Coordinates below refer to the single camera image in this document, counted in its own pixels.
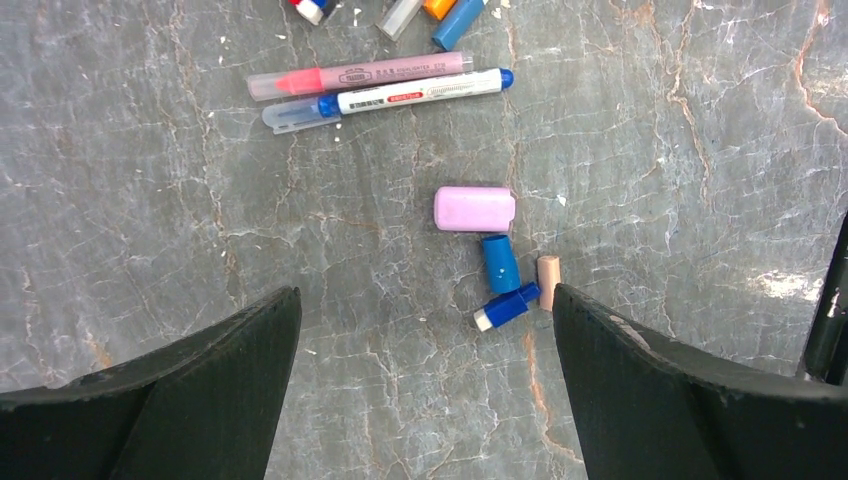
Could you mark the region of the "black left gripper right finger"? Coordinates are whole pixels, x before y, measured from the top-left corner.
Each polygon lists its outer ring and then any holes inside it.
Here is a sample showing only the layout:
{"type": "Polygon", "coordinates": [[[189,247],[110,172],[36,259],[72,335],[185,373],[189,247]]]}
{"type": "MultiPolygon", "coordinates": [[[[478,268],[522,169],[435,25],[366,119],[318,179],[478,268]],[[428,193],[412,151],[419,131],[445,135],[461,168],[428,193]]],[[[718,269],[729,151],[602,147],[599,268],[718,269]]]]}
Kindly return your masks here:
{"type": "Polygon", "coordinates": [[[671,339],[579,290],[553,327],[592,479],[843,479],[847,392],[671,339]]]}

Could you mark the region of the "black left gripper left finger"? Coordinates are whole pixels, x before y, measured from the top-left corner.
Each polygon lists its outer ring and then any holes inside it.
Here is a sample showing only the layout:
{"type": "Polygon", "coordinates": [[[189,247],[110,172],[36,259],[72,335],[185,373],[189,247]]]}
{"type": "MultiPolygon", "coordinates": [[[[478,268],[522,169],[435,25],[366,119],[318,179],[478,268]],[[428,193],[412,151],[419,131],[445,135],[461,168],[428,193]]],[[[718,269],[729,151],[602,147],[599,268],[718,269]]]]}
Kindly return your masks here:
{"type": "Polygon", "coordinates": [[[261,479],[301,329],[283,287],[143,356],[1,397],[5,479],[261,479]]]}

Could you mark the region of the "peach marker cap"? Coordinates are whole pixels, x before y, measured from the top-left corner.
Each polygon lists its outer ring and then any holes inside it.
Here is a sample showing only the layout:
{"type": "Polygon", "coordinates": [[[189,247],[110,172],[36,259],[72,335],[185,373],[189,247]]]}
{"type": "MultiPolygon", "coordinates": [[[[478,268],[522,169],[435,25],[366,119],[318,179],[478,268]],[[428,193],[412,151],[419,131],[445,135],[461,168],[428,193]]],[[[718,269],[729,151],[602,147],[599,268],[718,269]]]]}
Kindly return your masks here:
{"type": "Polygon", "coordinates": [[[540,289],[539,306],[542,310],[553,310],[555,289],[562,282],[560,258],[545,255],[537,259],[537,280],[540,289]]]}

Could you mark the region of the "small blue white cap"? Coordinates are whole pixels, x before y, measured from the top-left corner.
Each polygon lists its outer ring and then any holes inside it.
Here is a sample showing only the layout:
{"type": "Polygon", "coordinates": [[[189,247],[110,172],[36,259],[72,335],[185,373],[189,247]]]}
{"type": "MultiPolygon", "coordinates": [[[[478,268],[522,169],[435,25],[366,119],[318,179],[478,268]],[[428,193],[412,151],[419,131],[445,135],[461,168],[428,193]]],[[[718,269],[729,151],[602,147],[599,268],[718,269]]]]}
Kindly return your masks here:
{"type": "Polygon", "coordinates": [[[541,291],[535,282],[530,282],[517,290],[498,295],[473,315],[473,320],[481,332],[499,328],[529,310],[529,304],[537,300],[541,291]]]}

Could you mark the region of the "light blue marker cap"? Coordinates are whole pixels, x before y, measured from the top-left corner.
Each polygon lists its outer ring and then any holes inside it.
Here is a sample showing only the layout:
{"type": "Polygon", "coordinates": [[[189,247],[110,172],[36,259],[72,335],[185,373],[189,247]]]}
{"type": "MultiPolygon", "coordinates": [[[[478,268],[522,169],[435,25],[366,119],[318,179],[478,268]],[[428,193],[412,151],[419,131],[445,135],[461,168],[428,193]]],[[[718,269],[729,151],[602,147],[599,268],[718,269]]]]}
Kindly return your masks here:
{"type": "Polygon", "coordinates": [[[482,249],[489,287],[500,295],[521,287],[521,276],[510,238],[505,234],[482,239],[482,249]]]}

